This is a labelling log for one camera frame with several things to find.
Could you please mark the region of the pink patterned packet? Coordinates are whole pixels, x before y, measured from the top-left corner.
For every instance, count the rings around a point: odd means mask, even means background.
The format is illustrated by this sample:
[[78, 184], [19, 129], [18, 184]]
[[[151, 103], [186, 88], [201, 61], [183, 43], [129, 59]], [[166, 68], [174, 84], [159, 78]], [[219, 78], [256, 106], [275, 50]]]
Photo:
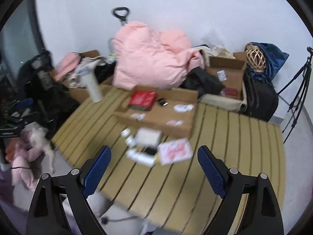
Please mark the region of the pink patterned packet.
[[191, 159], [193, 151], [187, 138], [164, 142], [157, 147], [161, 165], [171, 165], [177, 162]]

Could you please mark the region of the white spray bottle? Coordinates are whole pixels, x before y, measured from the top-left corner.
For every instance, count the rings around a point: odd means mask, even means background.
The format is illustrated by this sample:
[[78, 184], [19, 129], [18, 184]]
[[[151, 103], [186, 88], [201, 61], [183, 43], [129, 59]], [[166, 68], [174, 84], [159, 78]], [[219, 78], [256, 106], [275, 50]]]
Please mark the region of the white spray bottle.
[[129, 149], [126, 151], [126, 157], [133, 160], [136, 163], [153, 167], [156, 163], [156, 157], [144, 152], [139, 152], [137, 149]]

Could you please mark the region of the translucent white plastic box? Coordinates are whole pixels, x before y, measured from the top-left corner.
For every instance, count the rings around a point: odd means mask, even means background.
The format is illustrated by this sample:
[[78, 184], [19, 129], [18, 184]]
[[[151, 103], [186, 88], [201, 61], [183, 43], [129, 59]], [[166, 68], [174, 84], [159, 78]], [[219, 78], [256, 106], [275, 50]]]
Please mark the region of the translucent white plastic box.
[[142, 147], [156, 148], [161, 140], [162, 132], [150, 128], [140, 128], [135, 135], [135, 143]]

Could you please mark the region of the black round lid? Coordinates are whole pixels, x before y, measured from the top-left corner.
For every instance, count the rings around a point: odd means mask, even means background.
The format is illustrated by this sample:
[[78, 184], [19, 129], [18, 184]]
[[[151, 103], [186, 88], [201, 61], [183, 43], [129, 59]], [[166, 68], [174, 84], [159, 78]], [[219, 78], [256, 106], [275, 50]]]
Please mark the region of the black round lid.
[[165, 107], [166, 105], [168, 105], [168, 101], [165, 98], [159, 98], [157, 100], [157, 103], [161, 106], [161, 107]]

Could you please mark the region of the pink plush toy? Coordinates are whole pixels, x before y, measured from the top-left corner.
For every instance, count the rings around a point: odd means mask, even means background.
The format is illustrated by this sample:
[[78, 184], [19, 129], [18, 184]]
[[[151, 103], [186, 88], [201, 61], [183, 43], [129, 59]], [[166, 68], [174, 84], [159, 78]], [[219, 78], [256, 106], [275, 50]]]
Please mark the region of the pink plush toy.
[[46, 138], [48, 130], [44, 127], [34, 127], [32, 130], [22, 130], [21, 136], [11, 138], [5, 149], [5, 159], [11, 164], [12, 185], [20, 183], [35, 191], [38, 180], [34, 177], [30, 163], [42, 154], [49, 158], [49, 171], [55, 172], [55, 151]]

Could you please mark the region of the beige crumpled clothes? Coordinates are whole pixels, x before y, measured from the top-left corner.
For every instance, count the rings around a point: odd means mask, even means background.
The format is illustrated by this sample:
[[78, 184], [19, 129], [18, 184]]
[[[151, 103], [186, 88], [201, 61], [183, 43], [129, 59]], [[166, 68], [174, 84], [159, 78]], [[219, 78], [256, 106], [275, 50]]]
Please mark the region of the beige crumpled clothes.
[[79, 65], [73, 71], [63, 76], [60, 81], [65, 83], [69, 88], [85, 88], [86, 85], [83, 83], [82, 74], [85, 72], [94, 74], [97, 66], [103, 66], [105, 64], [106, 58], [103, 56], [82, 58]]

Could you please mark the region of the left cardboard box with clothes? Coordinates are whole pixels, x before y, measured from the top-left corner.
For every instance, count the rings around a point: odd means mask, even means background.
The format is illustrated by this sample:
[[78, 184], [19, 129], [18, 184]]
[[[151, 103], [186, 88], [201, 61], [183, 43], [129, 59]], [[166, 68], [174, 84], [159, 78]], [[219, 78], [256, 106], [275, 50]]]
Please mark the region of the left cardboard box with clothes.
[[101, 56], [97, 50], [70, 52], [50, 72], [53, 80], [68, 89], [70, 97], [83, 103], [89, 93], [76, 72], [80, 65], [86, 65], [93, 71], [99, 85], [111, 85], [116, 63]]

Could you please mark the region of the white tall thermos bottle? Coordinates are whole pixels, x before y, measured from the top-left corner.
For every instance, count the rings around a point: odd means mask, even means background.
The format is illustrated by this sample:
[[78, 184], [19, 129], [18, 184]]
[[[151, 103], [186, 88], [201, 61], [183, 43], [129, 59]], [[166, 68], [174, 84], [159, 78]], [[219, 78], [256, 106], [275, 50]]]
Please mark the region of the white tall thermos bottle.
[[90, 69], [87, 65], [84, 65], [80, 66], [76, 70], [76, 74], [80, 84], [86, 88], [92, 101], [94, 103], [99, 103], [102, 100], [102, 93], [98, 87], [98, 81], [93, 70]]

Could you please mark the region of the black backpack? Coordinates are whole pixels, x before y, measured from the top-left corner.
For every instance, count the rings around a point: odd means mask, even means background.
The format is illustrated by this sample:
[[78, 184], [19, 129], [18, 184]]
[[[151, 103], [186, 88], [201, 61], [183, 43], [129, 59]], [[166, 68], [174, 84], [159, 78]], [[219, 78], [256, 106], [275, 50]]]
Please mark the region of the black backpack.
[[279, 97], [272, 86], [254, 79], [252, 72], [247, 65], [243, 77], [247, 105], [242, 114], [268, 122], [277, 110]]

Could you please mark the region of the beige cushion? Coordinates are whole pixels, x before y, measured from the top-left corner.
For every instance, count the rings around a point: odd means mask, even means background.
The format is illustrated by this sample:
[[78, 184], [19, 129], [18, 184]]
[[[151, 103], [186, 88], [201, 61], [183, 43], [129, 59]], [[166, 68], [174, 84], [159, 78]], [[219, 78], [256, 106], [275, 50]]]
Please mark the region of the beige cushion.
[[198, 99], [198, 102], [232, 112], [245, 112], [247, 108], [246, 99], [238, 100], [213, 94], [204, 94]]

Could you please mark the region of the red book box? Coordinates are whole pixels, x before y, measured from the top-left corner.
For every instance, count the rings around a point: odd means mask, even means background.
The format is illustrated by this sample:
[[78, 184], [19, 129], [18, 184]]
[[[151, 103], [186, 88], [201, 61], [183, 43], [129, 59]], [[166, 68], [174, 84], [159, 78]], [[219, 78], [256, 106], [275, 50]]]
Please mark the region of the red book box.
[[131, 109], [150, 111], [156, 101], [157, 93], [154, 91], [136, 91], [130, 98], [128, 107]]

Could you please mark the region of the shallow cardboard tray box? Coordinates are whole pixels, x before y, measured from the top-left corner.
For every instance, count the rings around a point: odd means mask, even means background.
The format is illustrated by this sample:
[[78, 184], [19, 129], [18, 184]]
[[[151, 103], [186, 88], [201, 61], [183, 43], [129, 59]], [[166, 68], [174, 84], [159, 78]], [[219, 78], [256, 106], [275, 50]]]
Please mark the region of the shallow cardboard tray box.
[[[156, 101], [150, 111], [141, 111], [128, 107], [131, 96], [136, 91], [154, 91], [156, 92]], [[168, 105], [161, 107], [157, 100], [165, 98]], [[198, 92], [182, 88], [172, 88], [170, 90], [161, 90], [149, 85], [136, 85], [127, 96], [122, 99], [114, 111], [117, 120], [126, 125], [134, 127], [147, 127], [160, 130], [166, 135], [180, 138], [190, 138], [194, 125], [197, 109]], [[178, 113], [174, 111], [175, 105], [194, 105], [192, 111]]]

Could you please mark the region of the open cardboard box behind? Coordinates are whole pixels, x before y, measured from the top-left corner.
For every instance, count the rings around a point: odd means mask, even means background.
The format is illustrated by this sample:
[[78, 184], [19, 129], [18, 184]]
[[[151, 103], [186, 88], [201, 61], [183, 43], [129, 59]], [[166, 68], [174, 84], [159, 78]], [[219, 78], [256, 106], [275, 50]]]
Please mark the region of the open cardboard box behind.
[[206, 71], [225, 86], [224, 95], [237, 100], [243, 100], [246, 59], [242, 58], [242, 54], [239, 52], [235, 59], [210, 56], [209, 67], [206, 67]]

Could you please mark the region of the pink duvet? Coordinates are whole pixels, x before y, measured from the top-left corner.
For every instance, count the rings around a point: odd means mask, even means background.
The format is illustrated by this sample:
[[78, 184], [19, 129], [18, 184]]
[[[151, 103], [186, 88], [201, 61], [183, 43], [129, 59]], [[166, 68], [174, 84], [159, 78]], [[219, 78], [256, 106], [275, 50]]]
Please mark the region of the pink duvet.
[[113, 85], [125, 90], [138, 84], [177, 88], [191, 70], [205, 67], [203, 56], [180, 30], [158, 32], [133, 21], [116, 33], [112, 44], [117, 55]]

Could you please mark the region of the black garment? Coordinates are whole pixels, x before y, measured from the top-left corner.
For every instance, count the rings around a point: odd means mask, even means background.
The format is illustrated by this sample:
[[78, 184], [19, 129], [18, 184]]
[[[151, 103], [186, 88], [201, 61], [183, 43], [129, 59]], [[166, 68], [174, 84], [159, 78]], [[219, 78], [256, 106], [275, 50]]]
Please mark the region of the black garment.
[[205, 94], [219, 95], [225, 86], [206, 70], [196, 67], [187, 74], [180, 88], [197, 91], [201, 98]]

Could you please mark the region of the blue cloth bag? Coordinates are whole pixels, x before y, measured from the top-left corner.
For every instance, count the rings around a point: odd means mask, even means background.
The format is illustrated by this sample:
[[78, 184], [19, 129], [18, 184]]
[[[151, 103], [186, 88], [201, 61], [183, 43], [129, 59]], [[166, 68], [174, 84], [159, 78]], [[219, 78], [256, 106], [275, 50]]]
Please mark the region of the blue cloth bag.
[[282, 52], [276, 45], [272, 43], [251, 42], [254, 46], [259, 47], [265, 56], [266, 67], [261, 77], [272, 81], [279, 70], [283, 67], [287, 61], [289, 54]]

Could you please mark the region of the woven rattan ball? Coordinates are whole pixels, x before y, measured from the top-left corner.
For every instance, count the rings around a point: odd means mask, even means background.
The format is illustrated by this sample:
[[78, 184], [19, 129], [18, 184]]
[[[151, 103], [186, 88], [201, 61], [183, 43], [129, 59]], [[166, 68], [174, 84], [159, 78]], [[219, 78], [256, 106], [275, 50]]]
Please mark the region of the woven rattan ball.
[[247, 61], [253, 70], [257, 73], [263, 73], [266, 69], [266, 58], [262, 50], [251, 42], [245, 47]]

